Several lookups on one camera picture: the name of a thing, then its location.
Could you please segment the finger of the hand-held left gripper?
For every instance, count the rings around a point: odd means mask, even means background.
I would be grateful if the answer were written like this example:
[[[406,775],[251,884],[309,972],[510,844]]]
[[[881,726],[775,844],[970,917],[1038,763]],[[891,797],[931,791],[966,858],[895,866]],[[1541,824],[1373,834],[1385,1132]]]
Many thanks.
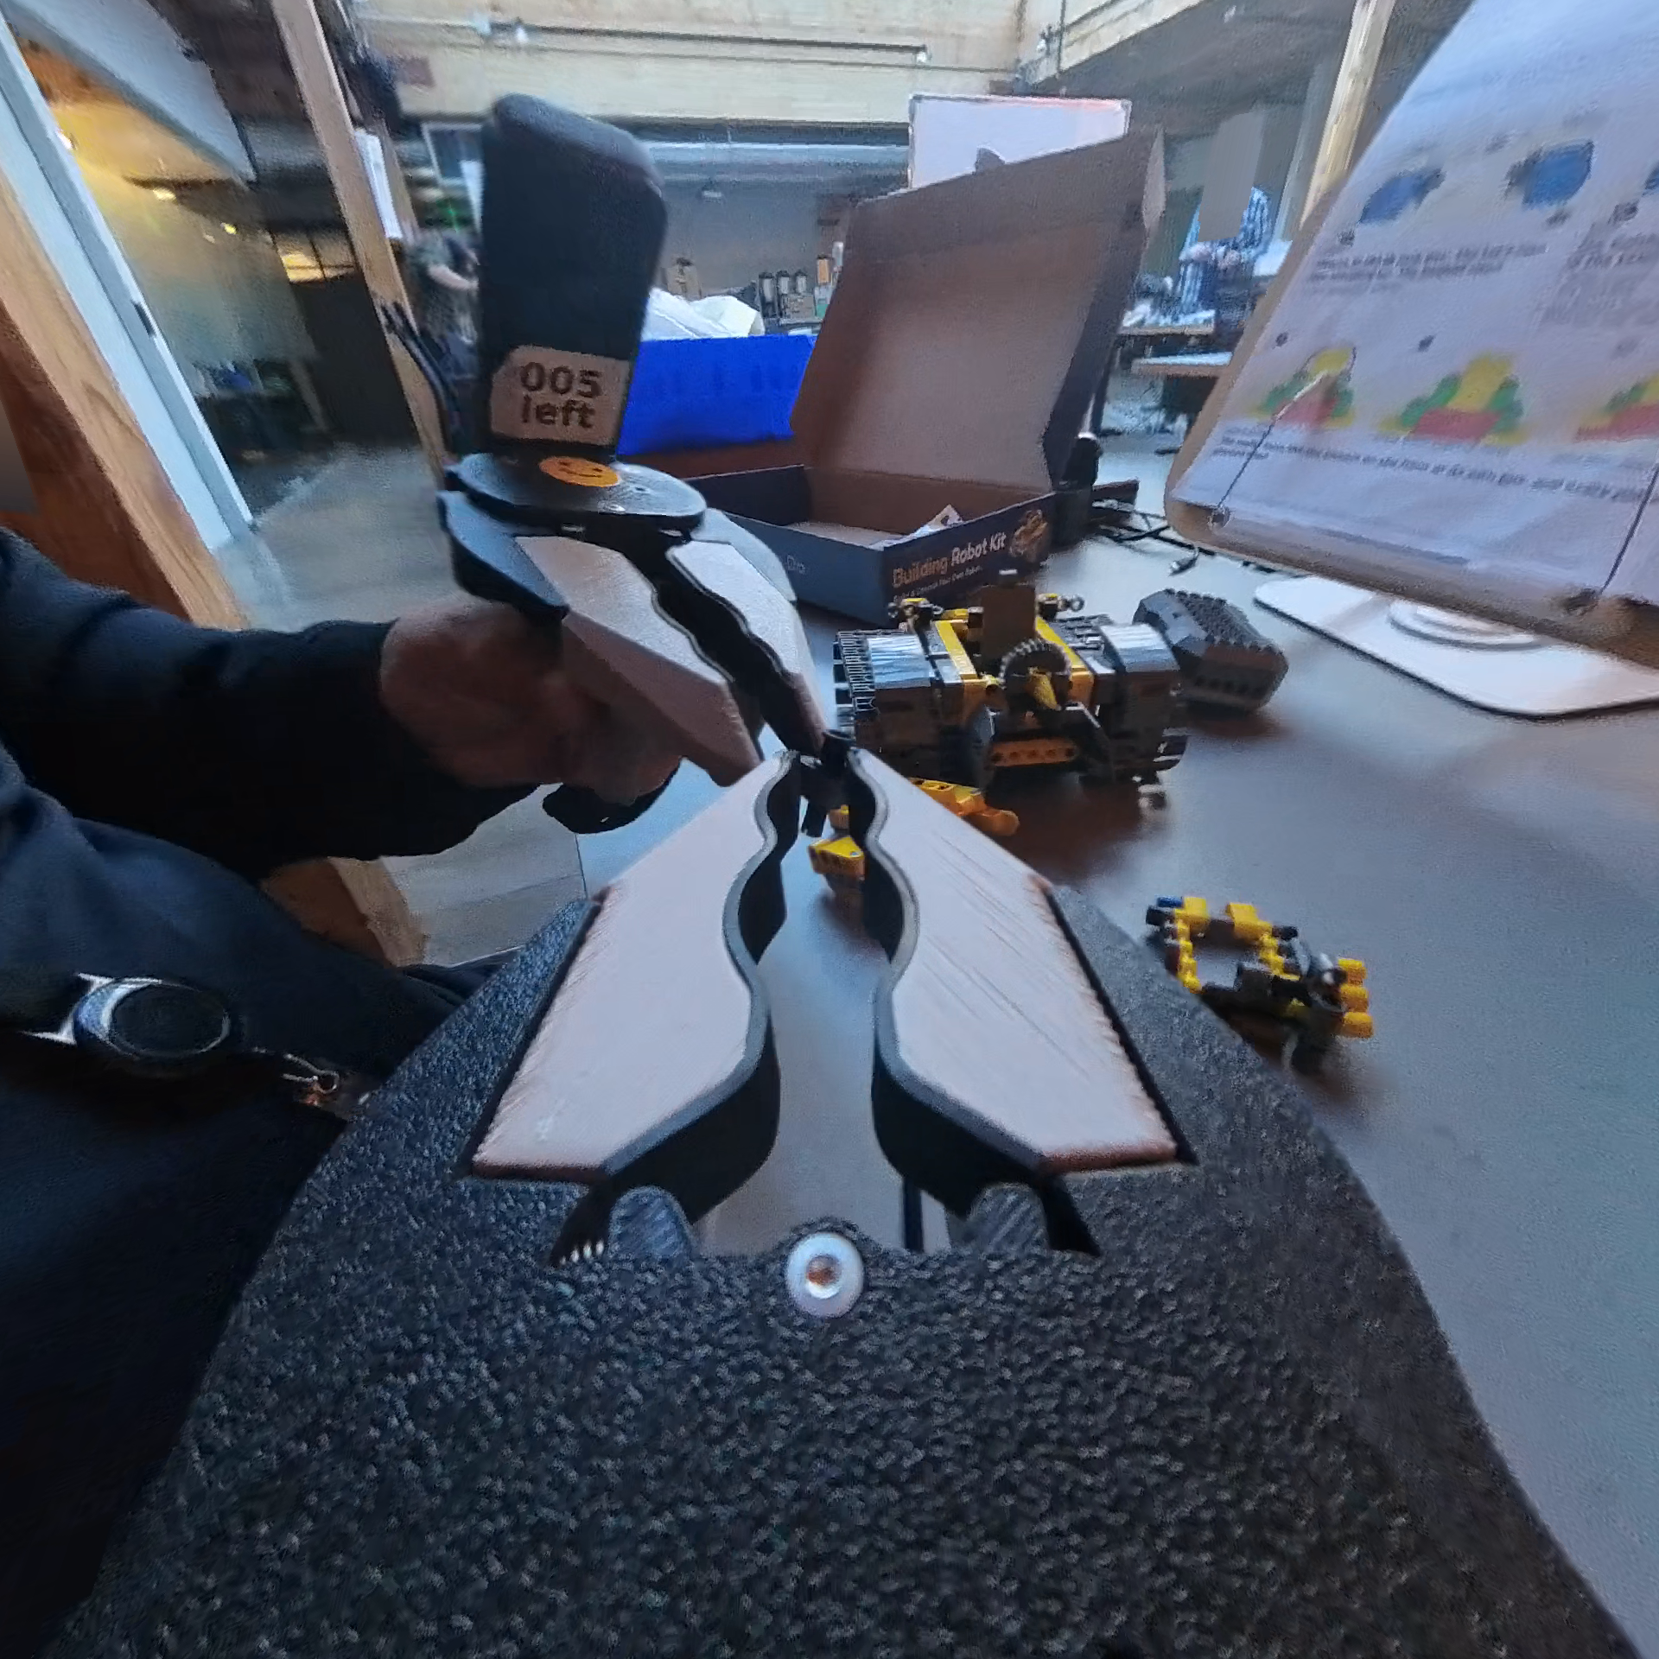
[[[532,534],[516,544],[565,603],[562,653],[585,692],[718,785],[733,785],[761,763],[733,684],[660,607],[629,558],[565,536]]]
[[[826,716],[797,603],[731,544],[668,548],[660,597],[731,682],[741,714],[799,755],[820,755]]]

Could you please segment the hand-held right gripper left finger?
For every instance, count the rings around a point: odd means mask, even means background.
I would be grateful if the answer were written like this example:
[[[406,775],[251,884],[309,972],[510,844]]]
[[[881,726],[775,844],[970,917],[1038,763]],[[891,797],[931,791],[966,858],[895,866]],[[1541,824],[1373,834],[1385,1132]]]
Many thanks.
[[[611,882],[473,1154],[481,1176],[625,1184],[759,1055],[733,903],[779,850],[777,755]]]

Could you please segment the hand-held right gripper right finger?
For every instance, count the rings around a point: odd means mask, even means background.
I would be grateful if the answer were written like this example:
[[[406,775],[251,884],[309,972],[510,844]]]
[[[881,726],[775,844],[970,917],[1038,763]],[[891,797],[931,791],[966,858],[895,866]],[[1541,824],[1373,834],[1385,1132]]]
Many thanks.
[[[1176,1134],[1051,884],[881,759],[848,761],[878,990],[878,1136],[903,1174],[1166,1166]]]

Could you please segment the blue plastic bin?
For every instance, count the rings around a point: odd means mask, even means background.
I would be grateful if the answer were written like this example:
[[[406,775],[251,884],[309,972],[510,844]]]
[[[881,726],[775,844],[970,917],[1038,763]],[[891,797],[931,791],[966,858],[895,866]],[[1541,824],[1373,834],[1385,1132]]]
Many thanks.
[[[617,451],[712,451],[795,437],[816,337],[664,338],[637,354]]]

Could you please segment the yellow black toy tracked vehicle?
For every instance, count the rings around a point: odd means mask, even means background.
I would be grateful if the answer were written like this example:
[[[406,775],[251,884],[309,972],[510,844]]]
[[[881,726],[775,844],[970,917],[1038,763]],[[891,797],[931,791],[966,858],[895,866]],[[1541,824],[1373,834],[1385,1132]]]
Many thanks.
[[[1190,733],[1176,654],[1150,625],[1087,615],[1008,575],[962,607],[893,605],[836,637],[844,735],[911,779],[990,793],[1016,775],[1156,789]]]

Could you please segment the blue cardboard kit box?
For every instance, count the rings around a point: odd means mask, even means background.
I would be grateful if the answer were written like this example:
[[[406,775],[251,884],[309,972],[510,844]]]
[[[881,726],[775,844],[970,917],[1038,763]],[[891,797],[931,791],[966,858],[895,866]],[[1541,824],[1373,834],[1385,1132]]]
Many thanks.
[[[1164,208],[1160,131],[860,204],[795,404],[802,463],[694,485],[802,603],[874,627],[1038,570]],[[966,524],[905,542],[945,506]]]

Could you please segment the black device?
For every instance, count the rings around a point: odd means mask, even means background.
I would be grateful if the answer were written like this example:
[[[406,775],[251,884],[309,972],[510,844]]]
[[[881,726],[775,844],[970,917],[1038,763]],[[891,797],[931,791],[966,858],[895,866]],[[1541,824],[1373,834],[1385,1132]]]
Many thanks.
[[[1101,459],[1101,439],[1091,431],[1081,433],[1053,493],[1051,546],[1055,552],[1075,548],[1091,530]]]

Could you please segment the black brick shell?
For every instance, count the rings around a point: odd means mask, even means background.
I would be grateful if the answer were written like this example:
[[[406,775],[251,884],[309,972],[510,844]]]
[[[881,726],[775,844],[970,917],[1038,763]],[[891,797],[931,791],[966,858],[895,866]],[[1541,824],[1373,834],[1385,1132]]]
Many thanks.
[[[1261,714],[1290,670],[1282,649],[1215,595],[1154,591],[1140,601],[1134,623],[1162,635],[1178,664],[1186,708],[1205,720]]]

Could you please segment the whiteboard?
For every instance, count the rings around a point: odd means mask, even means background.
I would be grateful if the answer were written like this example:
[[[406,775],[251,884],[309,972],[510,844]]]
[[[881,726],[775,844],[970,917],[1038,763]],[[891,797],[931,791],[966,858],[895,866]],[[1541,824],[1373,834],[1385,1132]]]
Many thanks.
[[[907,188],[986,167],[1085,151],[1128,135],[1134,105],[1113,98],[915,96]]]

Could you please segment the round black badge reel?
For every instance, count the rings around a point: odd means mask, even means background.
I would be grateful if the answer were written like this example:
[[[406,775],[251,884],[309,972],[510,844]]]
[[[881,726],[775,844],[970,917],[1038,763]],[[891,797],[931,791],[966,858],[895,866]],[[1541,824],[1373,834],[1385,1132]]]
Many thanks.
[[[70,1012],[80,1051],[141,1077],[182,1077],[234,1059],[240,1030],[210,990],[167,980],[90,982]]]

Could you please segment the wooden pillar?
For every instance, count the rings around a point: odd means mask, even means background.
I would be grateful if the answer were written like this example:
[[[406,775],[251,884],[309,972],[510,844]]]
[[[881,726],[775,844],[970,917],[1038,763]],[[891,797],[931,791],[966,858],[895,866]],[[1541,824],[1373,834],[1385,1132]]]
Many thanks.
[[[133,410],[36,240],[22,204],[5,198],[5,384],[22,392],[24,461],[46,467],[48,542],[18,532],[64,575],[202,627],[180,599],[216,609],[230,591]],[[323,858],[299,866],[378,860]],[[285,868],[251,882],[198,856],[101,826],[70,870],[5,882],[5,967],[113,976],[163,974],[200,986],[267,990],[297,1000],[445,1008],[447,994],[411,970],[421,953],[386,951],[382,927],[295,915]]]

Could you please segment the person's dark hooded top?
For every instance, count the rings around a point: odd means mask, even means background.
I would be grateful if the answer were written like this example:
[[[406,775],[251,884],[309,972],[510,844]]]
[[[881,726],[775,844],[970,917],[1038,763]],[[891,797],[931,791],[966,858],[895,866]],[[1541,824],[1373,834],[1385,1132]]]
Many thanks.
[[[295,1196],[485,978],[415,972],[445,1008],[5,967],[5,1656],[34,1656],[90,1595]],[[222,998],[240,1053],[141,1077],[74,1048],[88,984],[131,978]]]

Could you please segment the white stand base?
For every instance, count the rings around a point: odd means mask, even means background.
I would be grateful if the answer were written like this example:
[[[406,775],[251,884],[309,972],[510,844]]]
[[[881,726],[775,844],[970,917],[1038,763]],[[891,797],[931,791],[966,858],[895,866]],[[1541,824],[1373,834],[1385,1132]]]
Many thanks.
[[[1652,710],[1658,674],[1470,615],[1300,575],[1255,601],[1468,708],[1515,720]]]

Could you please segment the wooden post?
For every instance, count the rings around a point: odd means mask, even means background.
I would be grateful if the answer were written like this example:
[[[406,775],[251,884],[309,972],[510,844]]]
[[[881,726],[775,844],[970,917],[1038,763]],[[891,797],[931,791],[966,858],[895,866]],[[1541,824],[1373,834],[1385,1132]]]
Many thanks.
[[[346,84],[317,5],[273,3],[271,13],[305,115],[319,141],[394,374],[400,380],[407,416],[421,443],[429,475],[433,483],[441,483],[449,465],[447,429],[423,360],[409,350],[409,299],[398,258],[386,236],[372,175],[358,145],[358,129],[346,103]]]

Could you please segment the yellow and grey brick frame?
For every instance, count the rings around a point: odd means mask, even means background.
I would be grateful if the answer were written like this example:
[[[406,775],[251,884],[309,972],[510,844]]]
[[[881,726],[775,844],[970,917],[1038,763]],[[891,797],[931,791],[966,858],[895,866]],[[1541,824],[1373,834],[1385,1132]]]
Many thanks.
[[[1166,972],[1259,1051],[1318,1073],[1336,1048],[1377,1034],[1367,967],[1310,949],[1255,905],[1160,897],[1148,941]]]

